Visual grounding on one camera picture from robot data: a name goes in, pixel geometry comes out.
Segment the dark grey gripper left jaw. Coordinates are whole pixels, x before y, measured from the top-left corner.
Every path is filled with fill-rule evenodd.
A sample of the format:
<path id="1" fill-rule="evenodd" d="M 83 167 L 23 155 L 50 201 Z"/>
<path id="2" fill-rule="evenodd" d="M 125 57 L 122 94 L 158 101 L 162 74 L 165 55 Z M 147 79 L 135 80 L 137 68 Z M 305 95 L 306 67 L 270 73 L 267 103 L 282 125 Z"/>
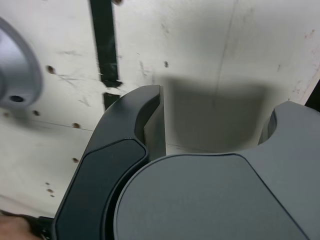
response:
<path id="1" fill-rule="evenodd" d="M 163 106 L 162 93 L 160 85 L 141 86 L 104 112 L 54 217 L 54 240 L 114 238 L 120 193 L 150 161 L 144 128 Z"/>

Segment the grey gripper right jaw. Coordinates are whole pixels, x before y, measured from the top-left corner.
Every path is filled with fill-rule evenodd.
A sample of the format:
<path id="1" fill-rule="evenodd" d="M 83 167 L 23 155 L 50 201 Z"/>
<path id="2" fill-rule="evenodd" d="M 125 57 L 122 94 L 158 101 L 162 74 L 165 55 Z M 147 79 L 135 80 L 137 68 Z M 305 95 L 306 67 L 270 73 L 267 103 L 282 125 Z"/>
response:
<path id="1" fill-rule="evenodd" d="M 273 134 L 236 153 L 176 154 L 128 181 L 116 204 L 117 240 L 317 240 L 320 114 L 278 105 Z"/>

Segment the person's hand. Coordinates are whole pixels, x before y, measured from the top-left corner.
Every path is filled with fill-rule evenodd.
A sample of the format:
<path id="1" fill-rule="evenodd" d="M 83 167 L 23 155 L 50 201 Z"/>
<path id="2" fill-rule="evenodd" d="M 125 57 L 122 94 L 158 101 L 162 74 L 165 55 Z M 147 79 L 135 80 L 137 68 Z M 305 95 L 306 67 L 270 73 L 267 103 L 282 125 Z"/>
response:
<path id="1" fill-rule="evenodd" d="M 15 216 L 0 214 L 0 239 L 1 240 L 38 240 L 33 235 L 29 223 Z"/>

